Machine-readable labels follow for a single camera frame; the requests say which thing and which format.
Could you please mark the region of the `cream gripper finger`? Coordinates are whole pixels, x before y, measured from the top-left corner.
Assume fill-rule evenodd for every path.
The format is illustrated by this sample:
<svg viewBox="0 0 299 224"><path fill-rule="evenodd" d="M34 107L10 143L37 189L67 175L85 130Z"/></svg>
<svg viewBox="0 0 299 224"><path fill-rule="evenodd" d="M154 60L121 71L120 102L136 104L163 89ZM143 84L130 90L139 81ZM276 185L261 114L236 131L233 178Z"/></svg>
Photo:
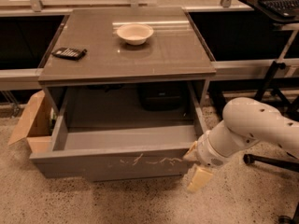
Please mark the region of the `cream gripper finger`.
<svg viewBox="0 0 299 224"><path fill-rule="evenodd" d="M213 177L213 171L206 167L194 165L187 181L187 191L195 193L203 188Z"/></svg>
<svg viewBox="0 0 299 224"><path fill-rule="evenodd" d="M197 145L198 143L194 141L188 151L184 154L183 160L188 162L197 162Z"/></svg>

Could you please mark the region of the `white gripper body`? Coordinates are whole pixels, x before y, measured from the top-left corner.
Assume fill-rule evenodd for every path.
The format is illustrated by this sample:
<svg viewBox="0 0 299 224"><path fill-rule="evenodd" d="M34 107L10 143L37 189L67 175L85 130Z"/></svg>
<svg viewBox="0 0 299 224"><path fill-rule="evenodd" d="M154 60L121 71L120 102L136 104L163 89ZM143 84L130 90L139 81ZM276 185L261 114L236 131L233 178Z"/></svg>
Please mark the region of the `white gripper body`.
<svg viewBox="0 0 299 224"><path fill-rule="evenodd" d="M196 157L200 164L209 168L221 168L230 159L218 153L209 141L210 131L206 131L198 140Z"/></svg>

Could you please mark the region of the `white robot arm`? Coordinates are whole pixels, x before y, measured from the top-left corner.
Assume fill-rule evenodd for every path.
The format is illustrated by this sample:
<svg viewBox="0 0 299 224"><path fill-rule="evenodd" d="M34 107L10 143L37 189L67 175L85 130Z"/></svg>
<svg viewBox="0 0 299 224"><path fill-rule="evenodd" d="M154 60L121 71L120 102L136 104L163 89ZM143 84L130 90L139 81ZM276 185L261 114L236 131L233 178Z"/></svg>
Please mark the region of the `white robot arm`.
<svg viewBox="0 0 299 224"><path fill-rule="evenodd" d="M299 158L299 123L271 105L239 97L226 104L222 121L193 142L183 160L196 165L188 191L196 192L241 150L265 141Z"/></svg>

